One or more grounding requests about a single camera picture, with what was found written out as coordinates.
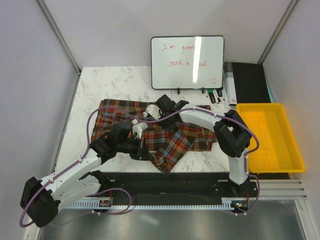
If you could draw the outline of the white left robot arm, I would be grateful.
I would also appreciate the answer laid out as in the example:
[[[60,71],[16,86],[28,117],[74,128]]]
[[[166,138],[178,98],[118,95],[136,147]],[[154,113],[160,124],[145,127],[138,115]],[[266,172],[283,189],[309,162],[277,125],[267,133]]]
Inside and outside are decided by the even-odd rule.
[[[129,154],[134,160],[150,160],[142,135],[147,127],[146,123],[137,120],[117,123],[110,132],[93,140],[83,155],[60,170],[41,179],[28,179],[20,200],[22,215],[28,215],[31,224],[41,228],[74,201],[95,194],[106,196],[110,185],[95,169],[117,153]]]

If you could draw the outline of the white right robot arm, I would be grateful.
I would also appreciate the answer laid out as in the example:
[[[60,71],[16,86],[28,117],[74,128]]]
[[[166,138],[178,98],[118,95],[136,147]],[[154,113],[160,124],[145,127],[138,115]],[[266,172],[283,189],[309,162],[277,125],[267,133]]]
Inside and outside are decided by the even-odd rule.
[[[226,113],[214,113],[185,100],[175,102],[166,94],[156,102],[157,117],[160,123],[187,123],[203,127],[215,133],[218,145],[228,156],[229,191],[235,197],[242,196],[247,191],[246,181],[249,173],[247,160],[252,135],[245,122],[235,110]]]

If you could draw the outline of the plaid long sleeve shirt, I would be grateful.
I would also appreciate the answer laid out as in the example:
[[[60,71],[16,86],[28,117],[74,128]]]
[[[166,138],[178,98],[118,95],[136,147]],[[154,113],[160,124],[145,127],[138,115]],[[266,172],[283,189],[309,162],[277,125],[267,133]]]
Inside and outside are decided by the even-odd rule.
[[[91,141],[111,131],[119,122],[130,121],[129,115],[141,115],[150,102],[104,99],[100,107],[113,106],[113,109],[101,109],[97,113]],[[169,174],[187,152],[209,152],[217,141],[214,132],[191,123],[177,123],[173,131],[156,123],[149,123],[142,132],[146,146],[152,156],[151,163],[163,174]]]

